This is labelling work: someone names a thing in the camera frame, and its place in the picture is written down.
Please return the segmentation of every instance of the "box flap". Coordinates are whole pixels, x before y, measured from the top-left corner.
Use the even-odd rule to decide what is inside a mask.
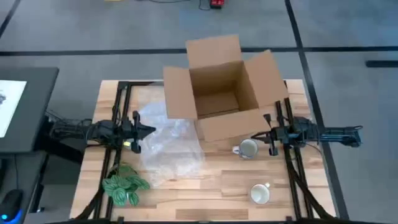
[[[189,70],[165,67],[163,68],[163,79],[167,117],[197,119]]]
[[[270,130],[259,109],[205,118],[199,124],[206,141]]]
[[[188,40],[186,46],[190,68],[242,60],[241,47],[237,35]]]
[[[259,107],[289,97],[270,50],[244,62]]]

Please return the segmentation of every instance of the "wooden tabletop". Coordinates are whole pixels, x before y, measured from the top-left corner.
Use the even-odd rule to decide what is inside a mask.
[[[295,116],[311,119],[308,101],[302,80],[286,80],[290,102]],[[111,119],[111,108],[116,96],[118,80],[102,81],[94,122]],[[129,114],[148,103],[164,101],[162,86],[134,86],[131,93]],[[272,116],[272,125],[277,126],[274,106],[262,109]],[[286,216],[294,218],[293,203],[283,150],[279,155],[268,155],[268,145],[258,142],[259,153],[253,160],[240,159],[231,153],[231,148],[246,138],[222,141],[200,141],[205,153],[201,172],[194,177],[169,180],[161,186],[139,191],[137,207],[114,207],[112,220],[124,216],[126,221],[182,221],[182,220],[235,220],[235,221],[281,221]],[[303,164],[309,189],[327,212],[335,215],[325,168],[320,152],[307,146],[302,149]],[[90,147],[85,151],[78,185],[70,217],[81,213],[98,189],[104,148]],[[140,165],[140,155],[123,150],[121,160],[132,164],[145,178]],[[256,205],[248,196],[254,184],[270,183],[271,198],[265,205]],[[299,191],[301,211],[305,214],[302,194]],[[104,196],[101,217],[104,217],[108,197]]]

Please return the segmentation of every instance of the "mug handle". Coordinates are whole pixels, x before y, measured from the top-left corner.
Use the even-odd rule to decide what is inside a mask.
[[[234,146],[234,147],[232,147],[232,152],[233,152],[233,153],[239,155],[239,151],[240,151],[239,146]]]

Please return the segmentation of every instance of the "open cardboard box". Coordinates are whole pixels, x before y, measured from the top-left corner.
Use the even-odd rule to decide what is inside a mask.
[[[270,127],[260,108],[288,97],[269,50],[243,61],[237,35],[187,41],[189,69],[164,68],[169,118],[197,121],[206,141]]]

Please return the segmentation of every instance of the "white mug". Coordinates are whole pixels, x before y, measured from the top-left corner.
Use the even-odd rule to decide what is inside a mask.
[[[243,140],[238,146],[232,147],[232,152],[245,159],[253,159],[257,154],[257,143],[252,139]]]
[[[269,201],[269,183],[256,184],[250,191],[251,200],[257,204],[265,204]]]

